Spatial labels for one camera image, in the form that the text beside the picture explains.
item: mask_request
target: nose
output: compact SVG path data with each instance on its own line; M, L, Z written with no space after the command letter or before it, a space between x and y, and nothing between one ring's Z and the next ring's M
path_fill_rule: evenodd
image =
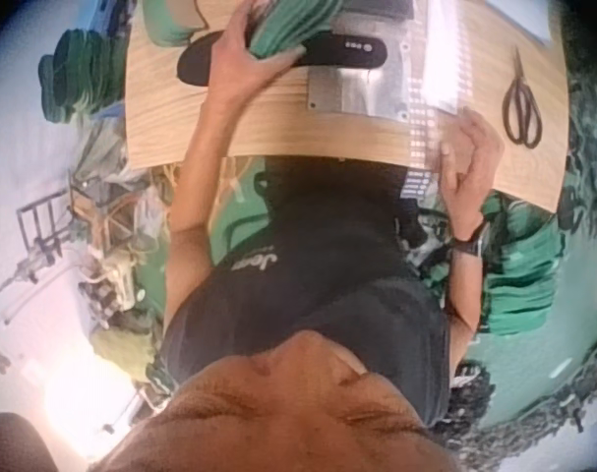
M314 331L300 331L268 353L275 384L309 394L327 394L366 373L345 348Z

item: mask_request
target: wooden table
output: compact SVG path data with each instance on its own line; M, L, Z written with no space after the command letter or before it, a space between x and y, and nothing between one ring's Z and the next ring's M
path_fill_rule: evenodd
M199 0L198 6L209 30L223 30L237 3ZM424 12L426 0L417 4ZM555 212L565 174L568 137L567 77L559 15L552 15L553 44L545 47L479 1L461 0L459 6L468 31L472 73L472 95L464 102L486 116L506 141L495 188ZM133 22L126 88L128 148L134 168L182 160L206 97L205 88L186 86L176 77L182 48L160 48L149 41L141 8L139 5ZM502 101L514 78L515 46L544 123L543 140L534 150L513 145L504 131ZM421 66L418 61L413 63L414 77L422 77ZM410 158L407 125L309 111L306 68L293 69L252 103L229 154L315 155L418 166ZM421 165L433 166L430 161ZM466 165L466 157L458 162L462 169Z

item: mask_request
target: white paper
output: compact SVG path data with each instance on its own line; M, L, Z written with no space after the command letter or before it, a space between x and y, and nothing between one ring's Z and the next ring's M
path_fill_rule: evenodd
M459 96L459 21L455 2L430 0L423 98L429 106L456 113Z
M546 44L552 42L549 0L486 0L510 20Z

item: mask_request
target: scissors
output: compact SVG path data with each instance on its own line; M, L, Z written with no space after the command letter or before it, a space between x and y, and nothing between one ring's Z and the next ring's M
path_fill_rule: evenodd
M525 81L523 63L518 48L514 49L514 66L516 76L507 90L504 98L504 126L509 139L516 145L524 145L528 149L536 148L543 138L543 120L541 112L532 93L532 89ZM510 123L510 110L516 107L517 132L513 132Z

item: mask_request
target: printed logo on shirt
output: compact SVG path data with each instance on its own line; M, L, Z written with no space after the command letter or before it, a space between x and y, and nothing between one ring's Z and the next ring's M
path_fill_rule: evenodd
M258 267L259 270L265 270L268 265L275 264L277 261L276 254L256 254L236 262L231 270L240 270L245 267Z

